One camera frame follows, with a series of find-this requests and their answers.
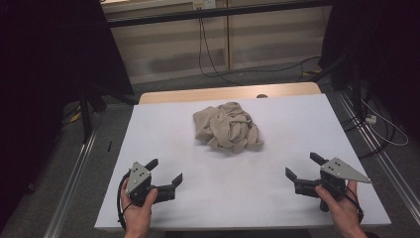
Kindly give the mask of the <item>person's left hand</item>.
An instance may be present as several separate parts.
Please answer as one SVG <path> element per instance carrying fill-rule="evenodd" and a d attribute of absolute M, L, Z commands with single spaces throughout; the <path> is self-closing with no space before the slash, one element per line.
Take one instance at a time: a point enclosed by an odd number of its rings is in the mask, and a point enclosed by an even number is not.
<path fill-rule="evenodd" d="M 125 179 L 120 191 L 121 205 L 124 210 L 126 230 L 124 238 L 148 238 L 152 216 L 152 206 L 158 196 L 158 190 L 152 189 L 147 195 L 143 206 L 132 204 L 126 194 L 128 180 Z"/>

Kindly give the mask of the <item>black metal stand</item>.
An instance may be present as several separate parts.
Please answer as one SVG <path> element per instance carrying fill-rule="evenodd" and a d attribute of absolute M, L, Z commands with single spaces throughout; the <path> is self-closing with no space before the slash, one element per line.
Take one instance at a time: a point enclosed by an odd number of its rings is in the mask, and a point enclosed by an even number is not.
<path fill-rule="evenodd" d="M 80 112 L 83 124 L 83 143 L 86 144 L 90 136 L 93 134 L 92 123 L 90 120 L 89 108 L 95 112 L 104 112 L 107 105 L 102 98 L 103 95 L 109 95 L 128 105 L 137 105 L 138 101 L 135 98 L 129 97 L 114 90 L 101 86 L 97 83 L 88 82 L 80 88 Z"/>
<path fill-rule="evenodd" d="M 318 82 L 327 75 L 330 76 L 335 90 L 344 90 L 348 86 L 353 93 L 353 108 L 356 116 L 363 119 L 362 96 L 361 96 L 361 72 L 359 65 L 350 54 L 341 54 L 328 66 L 323 68 L 310 81 Z"/>

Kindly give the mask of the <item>white wall socket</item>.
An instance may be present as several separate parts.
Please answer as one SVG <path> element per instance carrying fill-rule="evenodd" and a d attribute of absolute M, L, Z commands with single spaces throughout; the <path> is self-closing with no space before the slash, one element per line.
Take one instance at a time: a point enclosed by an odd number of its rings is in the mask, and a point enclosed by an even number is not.
<path fill-rule="evenodd" d="M 216 0 L 193 0 L 192 6 L 194 10 L 215 9 Z"/>

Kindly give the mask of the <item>black curtain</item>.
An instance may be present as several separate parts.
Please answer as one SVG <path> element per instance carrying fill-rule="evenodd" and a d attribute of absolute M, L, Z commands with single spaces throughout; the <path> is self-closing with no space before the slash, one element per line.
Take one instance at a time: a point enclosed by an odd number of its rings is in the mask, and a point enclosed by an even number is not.
<path fill-rule="evenodd" d="M 132 91 L 100 0 L 0 0 L 0 232 L 44 166 L 64 106 Z"/>
<path fill-rule="evenodd" d="M 420 0 L 334 0 L 319 64 L 345 56 L 333 84 L 356 64 L 370 90 L 420 139 Z"/>

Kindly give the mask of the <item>beige pants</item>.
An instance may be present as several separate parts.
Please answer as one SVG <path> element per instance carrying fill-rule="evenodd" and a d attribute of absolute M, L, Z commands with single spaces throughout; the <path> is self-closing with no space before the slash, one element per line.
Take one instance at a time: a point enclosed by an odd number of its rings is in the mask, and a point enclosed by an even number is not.
<path fill-rule="evenodd" d="M 240 154 L 263 145 L 260 130 L 238 102 L 209 106 L 193 114 L 195 139 L 213 150 Z"/>

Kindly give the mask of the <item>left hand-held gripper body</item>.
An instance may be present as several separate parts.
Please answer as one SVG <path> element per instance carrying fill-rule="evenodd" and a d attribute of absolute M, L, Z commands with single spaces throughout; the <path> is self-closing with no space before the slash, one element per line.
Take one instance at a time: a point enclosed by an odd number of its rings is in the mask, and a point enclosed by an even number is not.
<path fill-rule="evenodd" d="M 144 165 L 134 162 L 129 173 L 126 194 L 135 205 L 143 206 L 147 195 L 153 188 L 157 189 L 155 203 L 175 199 L 176 187 L 171 184 L 162 186 L 152 185 L 152 171 L 148 171 Z"/>

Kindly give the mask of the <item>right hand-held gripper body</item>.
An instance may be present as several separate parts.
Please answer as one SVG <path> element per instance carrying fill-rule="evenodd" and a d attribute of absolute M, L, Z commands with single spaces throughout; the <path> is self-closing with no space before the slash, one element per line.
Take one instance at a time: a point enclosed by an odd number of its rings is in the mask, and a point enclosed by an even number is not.
<path fill-rule="evenodd" d="M 320 166 L 320 177 L 315 180 L 300 179 L 294 182 L 296 194 L 317 197 L 315 187 L 321 184 L 334 198 L 342 198 L 345 194 L 346 179 L 371 183 L 371 179 L 363 175 L 339 158 L 327 160 Z"/>

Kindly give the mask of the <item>person's right hand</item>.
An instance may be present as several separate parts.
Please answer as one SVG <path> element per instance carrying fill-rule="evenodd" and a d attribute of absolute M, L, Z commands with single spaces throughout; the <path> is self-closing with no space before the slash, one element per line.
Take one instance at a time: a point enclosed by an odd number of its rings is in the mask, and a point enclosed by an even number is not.
<path fill-rule="evenodd" d="M 322 185 L 316 186 L 315 190 L 327 203 L 334 225 L 344 238 L 366 238 L 359 222 L 358 209 L 349 200 L 337 201 Z"/>

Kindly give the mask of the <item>white table board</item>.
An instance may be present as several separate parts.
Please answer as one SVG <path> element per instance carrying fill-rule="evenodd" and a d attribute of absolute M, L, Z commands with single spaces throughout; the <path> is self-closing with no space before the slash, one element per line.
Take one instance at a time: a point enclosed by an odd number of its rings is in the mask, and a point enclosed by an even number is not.
<path fill-rule="evenodd" d="M 117 191 L 134 162 L 158 160 L 155 185 L 183 182 L 172 201 L 154 205 L 154 230 L 321 227 L 331 222 L 319 199 L 299 195 L 285 172 L 317 179 L 311 153 L 363 166 L 323 94 L 252 98 L 240 102 L 260 129 L 263 145 L 240 154 L 215 151 L 196 140 L 193 115 L 208 102 L 135 107 L 95 226 L 120 229 Z"/>

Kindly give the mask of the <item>wooden table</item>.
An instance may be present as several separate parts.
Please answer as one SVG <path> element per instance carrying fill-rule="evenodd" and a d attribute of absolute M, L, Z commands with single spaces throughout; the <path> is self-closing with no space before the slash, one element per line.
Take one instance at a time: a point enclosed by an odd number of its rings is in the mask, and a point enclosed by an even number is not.
<path fill-rule="evenodd" d="M 154 104 L 208 100 L 230 100 L 240 98 L 273 98 L 313 94 L 321 94 L 321 90 L 316 83 L 295 82 L 147 92 L 140 97 L 139 103 Z"/>

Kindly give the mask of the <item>aluminium floor rail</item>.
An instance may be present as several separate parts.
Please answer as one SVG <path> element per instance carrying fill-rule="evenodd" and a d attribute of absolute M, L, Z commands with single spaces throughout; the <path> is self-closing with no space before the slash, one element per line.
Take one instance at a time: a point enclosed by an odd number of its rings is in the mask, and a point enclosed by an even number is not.
<path fill-rule="evenodd" d="M 346 129 L 347 135 L 351 136 L 350 141 L 354 146 L 363 148 L 357 156 L 363 164 L 365 170 L 372 177 L 374 187 L 380 190 L 386 199 L 390 199 L 390 193 L 384 192 L 384 185 L 391 184 L 398 193 L 399 198 L 405 205 L 405 209 L 410 212 L 410 216 L 420 226 L 420 191 L 410 184 L 412 176 L 408 174 L 417 165 L 411 157 L 402 155 L 401 159 L 396 158 L 395 153 L 390 149 L 408 149 L 408 146 L 396 146 L 389 144 L 387 140 L 381 144 L 381 138 L 374 132 L 373 127 L 363 122 L 356 116 L 351 98 L 345 92 L 336 94 L 341 108 L 347 113 L 347 120 L 351 124 L 350 129 Z"/>
<path fill-rule="evenodd" d="M 59 238 L 62 227 L 65 223 L 71 204 L 76 194 L 81 176 L 83 174 L 86 162 L 89 159 L 91 150 L 93 148 L 97 130 L 94 130 L 82 145 L 75 166 L 72 170 L 70 178 L 67 181 L 64 192 L 59 200 L 59 203 L 52 215 L 52 219 L 46 230 L 44 238 Z"/>

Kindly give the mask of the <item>black horizontal bar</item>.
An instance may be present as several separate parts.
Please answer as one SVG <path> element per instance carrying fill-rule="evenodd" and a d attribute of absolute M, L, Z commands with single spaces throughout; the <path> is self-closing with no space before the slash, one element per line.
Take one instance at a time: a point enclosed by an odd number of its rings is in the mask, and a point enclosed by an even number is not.
<path fill-rule="evenodd" d="M 295 9 L 306 9 L 314 7 L 332 6 L 336 0 L 286 0 L 285 2 L 258 4 L 238 7 L 226 7 L 209 10 L 195 10 L 181 13 L 169 13 L 146 17 L 129 17 L 108 20 L 109 28 L 129 27 L 137 25 L 148 25 L 166 22 L 186 21 L 194 19 L 206 19 L 214 17 L 225 17 L 234 15 L 255 14 L 273 11 L 285 11 Z"/>

